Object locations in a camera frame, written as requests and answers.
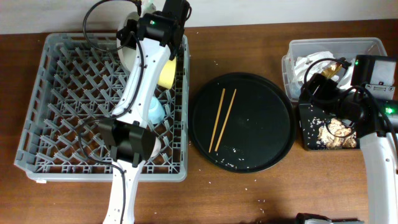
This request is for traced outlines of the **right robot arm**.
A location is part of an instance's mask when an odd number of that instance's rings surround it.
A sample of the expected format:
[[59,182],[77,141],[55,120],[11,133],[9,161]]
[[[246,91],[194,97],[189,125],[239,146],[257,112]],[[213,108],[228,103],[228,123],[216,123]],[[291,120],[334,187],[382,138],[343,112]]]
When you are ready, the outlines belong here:
[[320,58],[302,77],[298,114],[310,151],[360,149],[370,223],[397,223],[397,59],[378,55]]

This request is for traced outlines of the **pink plastic cup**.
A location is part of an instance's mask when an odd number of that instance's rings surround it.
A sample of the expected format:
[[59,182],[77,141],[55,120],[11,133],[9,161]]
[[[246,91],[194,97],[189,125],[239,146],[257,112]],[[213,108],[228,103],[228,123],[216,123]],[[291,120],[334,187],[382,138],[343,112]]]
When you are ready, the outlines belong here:
[[156,157],[161,150],[161,146],[162,146],[161,141],[158,138],[155,138],[155,144],[150,157]]

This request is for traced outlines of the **gold snack wrapper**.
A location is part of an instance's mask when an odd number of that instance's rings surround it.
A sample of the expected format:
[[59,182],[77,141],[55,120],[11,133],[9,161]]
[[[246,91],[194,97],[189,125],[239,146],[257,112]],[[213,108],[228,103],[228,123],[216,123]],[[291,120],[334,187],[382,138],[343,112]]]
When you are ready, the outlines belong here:
[[327,79],[332,79],[341,69],[342,69],[342,64],[334,63],[327,66],[327,68],[324,69],[324,71],[322,71],[321,74]]

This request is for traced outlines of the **wooden chopstick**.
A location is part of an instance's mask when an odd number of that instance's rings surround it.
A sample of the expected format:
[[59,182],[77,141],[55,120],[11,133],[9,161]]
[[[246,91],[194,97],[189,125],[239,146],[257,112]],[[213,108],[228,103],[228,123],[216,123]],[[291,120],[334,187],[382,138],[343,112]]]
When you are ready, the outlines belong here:
[[213,146],[213,142],[214,142],[214,138],[215,138],[215,134],[216,134],[216,129],[217,129],[217,125],[218,125],[218,121],[219,121],[219,117],[220,117],[220,113],[221,113],[221,108],[222,108],[222,104],[223,104],[224,94],[225,94],[225,88],[221,92],[220,102],[219,102],[219,105],[218,105],[218,110],[217,110],[217,114],[216,114],[216,118],[215,118],[215,123],[214,123],[214,126],[213,126],[213,132],[212,132],[212,135],[211,135],[210,146],[209,146],[209,150],[208,150],[209,153],[211,152],[211,149],[212,149],[212,146]]
[[220,135],[219,135],[219,138],[218,138],[216,147],[215,147],[215,151],[216,151],[216,152],[218,152],[218,148],[219,148],[220,143],[221,143],[221,140],[222,140],[222,138],[223,138],[224,130],[225,130],[226,124],[227,124],[227,122],[228,122],[231,109],[232,109],[232,107],[233,107],[233,103],[234,103],[234,99],[235,99],[235,96],[236,96],[236,92],[237,92],[237,89],[234,90],[233,95],[232,95],[232,97],[231,97],[231,101],[229,102],[229,107],[228,107],[228,110],[227,110],[227,113],[226,113],[226,116],[225,116],[225,119],[224,119],[223,126],[222,126],[222,128],[221,128],[221,132],[220,132]]

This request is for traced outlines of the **food scraps pile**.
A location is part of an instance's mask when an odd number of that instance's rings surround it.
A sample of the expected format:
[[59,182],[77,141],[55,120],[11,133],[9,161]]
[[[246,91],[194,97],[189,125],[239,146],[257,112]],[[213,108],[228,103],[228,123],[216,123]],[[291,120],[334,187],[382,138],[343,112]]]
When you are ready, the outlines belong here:
[[340,120],[332,118],[319,129],[317,145],[324,149],[354,149],[357,147],[356,132]]

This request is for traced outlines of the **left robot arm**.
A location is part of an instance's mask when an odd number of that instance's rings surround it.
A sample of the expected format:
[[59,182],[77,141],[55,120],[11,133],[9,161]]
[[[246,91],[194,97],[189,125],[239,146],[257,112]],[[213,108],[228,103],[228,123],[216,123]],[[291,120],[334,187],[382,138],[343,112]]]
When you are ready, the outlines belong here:
[[105,223],[134,223],[139,176],[161,147],[157,136],[147,129],[150,103],[162,70],[180,49],[185,20],[184,15],[155,12],[137,22],[133,33],[137,55],[122,98],[112,116],[98,123],[113,170]]

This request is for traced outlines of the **yellow plastic bowl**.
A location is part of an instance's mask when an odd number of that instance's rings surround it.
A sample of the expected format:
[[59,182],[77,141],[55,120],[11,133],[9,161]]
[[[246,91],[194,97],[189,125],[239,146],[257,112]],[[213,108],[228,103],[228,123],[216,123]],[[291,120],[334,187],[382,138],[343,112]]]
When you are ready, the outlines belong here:
[[163,88],[171,89],[174,83],[174,78],[177,69],[177,58],[168,60],[163,67],[157,84]]

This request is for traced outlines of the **grey round plate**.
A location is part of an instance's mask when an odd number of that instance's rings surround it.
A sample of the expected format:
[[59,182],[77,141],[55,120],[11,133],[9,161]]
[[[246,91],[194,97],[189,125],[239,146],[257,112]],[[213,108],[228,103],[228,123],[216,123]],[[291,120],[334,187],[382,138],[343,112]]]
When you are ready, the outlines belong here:
[[[122,24],[126,24],[126,21],[128,19],[134,19],[138,21],[139,15],[137,12],[131,12],[127,15],[127,17],[120,22],[118,29],[121,28]],[[117,39],[117,47],[120,47],[120,41]],[[133,69],[134,66],[134,61],[136,58],[136,50],[130,49],[128,47],[123,47],[118,50],[118,56],[120,59],[120,62],[122,63],[123,67],[130,72]]]

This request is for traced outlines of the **blue plastic cup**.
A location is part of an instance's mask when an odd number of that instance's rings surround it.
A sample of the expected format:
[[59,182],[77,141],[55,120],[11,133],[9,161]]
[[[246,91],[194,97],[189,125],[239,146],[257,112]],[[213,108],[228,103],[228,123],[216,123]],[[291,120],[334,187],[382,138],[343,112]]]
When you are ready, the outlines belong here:
[[150,101],[150,106],[148,110],[148,119],[149,121],[155,125],[159,124],[161,121],[163,121],[165,116],[165,111],[164,108],[162,107],[162,104],[160,101],[153,96]]

